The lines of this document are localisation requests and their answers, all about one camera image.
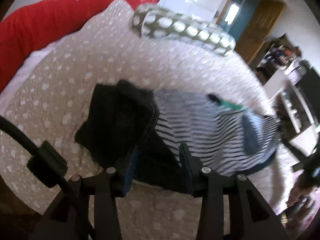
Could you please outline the black and white striped pants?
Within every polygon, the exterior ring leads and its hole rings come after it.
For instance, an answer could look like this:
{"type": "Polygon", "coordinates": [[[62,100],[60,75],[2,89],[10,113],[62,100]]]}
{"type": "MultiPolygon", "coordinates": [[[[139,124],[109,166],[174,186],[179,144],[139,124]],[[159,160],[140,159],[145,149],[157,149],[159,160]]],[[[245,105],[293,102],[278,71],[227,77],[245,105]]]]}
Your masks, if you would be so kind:
{"type": "Polygon", "coordinates": [[[159,110],[155,131],[179,159],[179,146],[221,175],[249,174],[263,169],[278,148],[279,120],[260,116],[213,94],[156,90],[159,110]]]}

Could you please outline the black folded garment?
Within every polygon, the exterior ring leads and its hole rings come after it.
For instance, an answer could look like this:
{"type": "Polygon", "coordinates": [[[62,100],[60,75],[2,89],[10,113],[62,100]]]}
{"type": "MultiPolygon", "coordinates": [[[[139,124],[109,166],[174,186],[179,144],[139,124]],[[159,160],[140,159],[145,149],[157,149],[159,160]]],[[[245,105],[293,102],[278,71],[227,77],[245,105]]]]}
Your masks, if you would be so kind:
{"type": "Polygon", "coordinates": [[[116,85],[98,83],[75,141],[103,169],[114,167],[120,172],[121,196],[129,192],[133,180],[188,194],[188,177],[156,133],[158,120],[153,91],[125,80],[116,85]]]}

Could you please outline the beige dotted quilt bedspread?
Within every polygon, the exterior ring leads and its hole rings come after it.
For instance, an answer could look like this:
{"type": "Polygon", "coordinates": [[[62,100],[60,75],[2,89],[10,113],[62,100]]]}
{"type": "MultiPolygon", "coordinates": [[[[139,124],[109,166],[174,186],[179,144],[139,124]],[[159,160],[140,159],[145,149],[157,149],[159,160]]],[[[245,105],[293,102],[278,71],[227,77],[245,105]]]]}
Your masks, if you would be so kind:
{"type": "MultiPolygon", "coordinates": [[[[1,114],[36,145],[48,140],[67,160],[67,179],[102,171],[74,141],[96,83],[123,79],[141,88],[212,93],[261,115],[274,114],[263,86],[236,52],[221,57],[177,40],[140,38],[131,30],[132,15],[124,0],[112,2],[4,91],[10,102],[1,101],[1,114]]],[[[48,189],[33,176],[29,158],[1,132],[1,177],[24,204],[43,214],[60,188],[48,189]]],[[[286,208],[293,187],[291,161],[280,144],[275,160],[249,176],[276,214],[286,208]]],[[[195,239],[201,199],[134,181],[117,207],[123,239],[195,239]]]]}

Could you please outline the white shelf unit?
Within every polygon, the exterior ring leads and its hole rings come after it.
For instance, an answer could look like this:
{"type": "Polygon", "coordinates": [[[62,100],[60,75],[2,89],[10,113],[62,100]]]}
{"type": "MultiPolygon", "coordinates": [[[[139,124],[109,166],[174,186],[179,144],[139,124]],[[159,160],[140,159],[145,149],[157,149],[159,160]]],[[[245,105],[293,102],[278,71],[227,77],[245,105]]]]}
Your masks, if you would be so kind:
{"type": "Polygon", "coordinates": [[[319,140],[319,73],[286,34],[262,52],[254,73],[281,119],[283,138],[309,156],[319,140]]]}

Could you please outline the white bed sheet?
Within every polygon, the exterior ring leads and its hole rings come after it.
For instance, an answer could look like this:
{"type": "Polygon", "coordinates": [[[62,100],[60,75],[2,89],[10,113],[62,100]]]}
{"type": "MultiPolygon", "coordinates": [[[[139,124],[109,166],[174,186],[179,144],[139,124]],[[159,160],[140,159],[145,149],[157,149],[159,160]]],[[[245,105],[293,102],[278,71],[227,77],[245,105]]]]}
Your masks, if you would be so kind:
{"type": "Polygon", "coordinates": [[[21,68],[17,71],[8,85],[1,92],[1,105],[6,104],[15,95],[16,91],[23,85],[25,80],[31,74],[33,69],[58,45],[66,38],[63,37],[55,42],[48,44],[41,50],[33,51],[30,56],[24,61],[21,68]]]}

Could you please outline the long red bolster pillow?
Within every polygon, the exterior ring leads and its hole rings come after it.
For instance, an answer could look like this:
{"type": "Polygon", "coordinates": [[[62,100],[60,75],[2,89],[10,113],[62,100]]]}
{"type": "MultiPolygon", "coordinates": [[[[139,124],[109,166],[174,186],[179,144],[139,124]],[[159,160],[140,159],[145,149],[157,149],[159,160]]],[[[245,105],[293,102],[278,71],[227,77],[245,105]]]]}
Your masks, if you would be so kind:
{"type": "MultiPolygon", "coordinates": [[[[1,22],[1,89],[25,59],[48,44],[82,28],[114,0],[42,0],[21,7],[1,22]]],[[[160,0],[125,0],[133,9],[160,0]]]]}

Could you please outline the teal door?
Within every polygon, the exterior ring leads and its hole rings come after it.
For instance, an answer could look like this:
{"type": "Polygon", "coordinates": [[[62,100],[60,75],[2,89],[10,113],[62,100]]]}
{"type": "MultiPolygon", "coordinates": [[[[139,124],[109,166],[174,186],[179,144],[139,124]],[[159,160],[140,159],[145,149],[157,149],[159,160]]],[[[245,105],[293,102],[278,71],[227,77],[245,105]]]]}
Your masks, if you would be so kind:
{"type": "Polygon", "coordinates": [[[227,0],[216,23],[234,37],[235,51],[250,64],[284,8],[283,0],[227,0]]]}

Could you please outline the olive white dotted pillow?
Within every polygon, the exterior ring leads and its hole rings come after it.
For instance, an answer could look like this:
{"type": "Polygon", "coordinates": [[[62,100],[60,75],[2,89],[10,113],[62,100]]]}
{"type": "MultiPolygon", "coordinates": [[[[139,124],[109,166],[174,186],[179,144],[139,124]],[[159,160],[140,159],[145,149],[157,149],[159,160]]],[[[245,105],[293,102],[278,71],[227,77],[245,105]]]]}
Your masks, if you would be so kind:
{"type": "Polygon", "coordinates": [[[221,56],[228,56],[236,45],[233,36],[211,22],[153,4],[142,4],[134,11],[132,29],[141,37],[180,40],[221,56]]]}

